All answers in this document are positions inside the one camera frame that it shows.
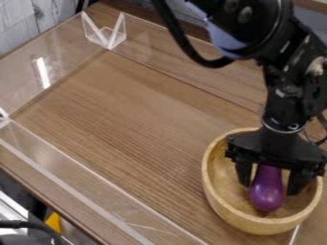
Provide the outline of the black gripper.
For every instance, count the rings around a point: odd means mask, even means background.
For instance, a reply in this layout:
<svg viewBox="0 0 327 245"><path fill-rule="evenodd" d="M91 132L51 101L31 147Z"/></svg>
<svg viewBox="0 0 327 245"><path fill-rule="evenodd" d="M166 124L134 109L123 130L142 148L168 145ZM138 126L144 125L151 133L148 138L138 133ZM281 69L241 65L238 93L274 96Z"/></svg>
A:
<svg viewBox="0 0 327 245"><path fill-rule="evenodd" d="M298 195L315 175L326 173L327 153L306 141L298 133L282 134L266 126L243 129L226 136L225 156L235 163L239 183L253 182L253 163L290 169L287 194Z"/></svg>

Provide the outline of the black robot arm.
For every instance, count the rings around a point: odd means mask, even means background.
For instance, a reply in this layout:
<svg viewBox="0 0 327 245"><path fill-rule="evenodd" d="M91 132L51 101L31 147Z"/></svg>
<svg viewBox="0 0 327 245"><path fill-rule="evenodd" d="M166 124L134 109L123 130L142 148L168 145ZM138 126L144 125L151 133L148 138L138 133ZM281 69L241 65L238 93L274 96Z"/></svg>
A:
<svg viewBox="0 0 327 245"><path fill-rule="evenodd" d="M239 182L251 183L255 164L290 171L297 195L326 173L327 152L299 136L327 110L327 44L294 14L291 0L186 0L206 16L211 42L229 58L263 69L267 99L262 127L227 137L226 156Z"/></svg>

